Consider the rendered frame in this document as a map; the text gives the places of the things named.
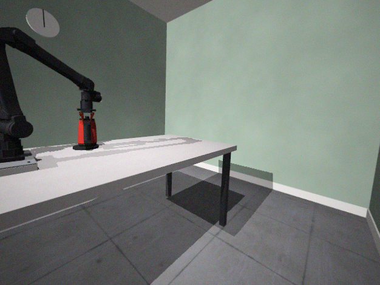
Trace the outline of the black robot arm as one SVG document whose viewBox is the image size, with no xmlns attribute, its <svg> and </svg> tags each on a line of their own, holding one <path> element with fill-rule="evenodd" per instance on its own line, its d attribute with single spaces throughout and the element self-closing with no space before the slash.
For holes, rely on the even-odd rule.
<svg viewBox="0 0 380 285">
<path fill-rule="evenodd" d="M 79 90 L 83 90 L 81 100 L 92 101 L 92 109 L 93 101 L 102 100 L 101 93 L 94 90 L 92 80 L 48 53 L 20 29 L 0 27 L 0 163 L 24 160 L 20 138 L 26 138 L 33 132 L 32 124 L 26 121 L 19 106 L 5 44 L 28 54 L 75 83 Z"/>
</svg>

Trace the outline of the black round disk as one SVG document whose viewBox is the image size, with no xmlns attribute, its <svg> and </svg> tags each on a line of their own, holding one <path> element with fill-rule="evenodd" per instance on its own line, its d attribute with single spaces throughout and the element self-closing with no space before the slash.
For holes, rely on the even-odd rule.
<svg viewBox="0 0 380 285">
<path fill-rule="evenodd" d="M 95 145 L 75 145 L 75 146 L 73 146 L 73 149 L 74 150 L 90 150 L 90 149 L 96 149 L 98 147 L 99 147 L 98 144 L 95 144 Z"/>
</svg>

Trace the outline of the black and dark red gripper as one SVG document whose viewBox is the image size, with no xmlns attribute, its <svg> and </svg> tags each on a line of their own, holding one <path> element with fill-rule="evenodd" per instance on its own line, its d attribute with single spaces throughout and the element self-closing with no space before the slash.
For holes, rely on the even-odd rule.
<svg viewBox="0 0 380 285">
<path fill-rule="evenodd" d="M 93 115 L 94 115 L 94 112 L 92 111 L 96 111 L 96 109 L 92 109 L 92 101 L 88 100 L 88 101 L 85 101 L 85 100 L 82 100 L 81 101 L 81 108 L 77 108 L 77 111 L 81 111 L 79 112 L 81 118 L 82 118 L 82 121 L 84 121 L 84 115 L 82 112 L 85 112 L 85 113 L 90 113 L 90 124 L 91 124 L 91 121 L 92 121 L 92 118 L 93 118 Z"/>
</svg>

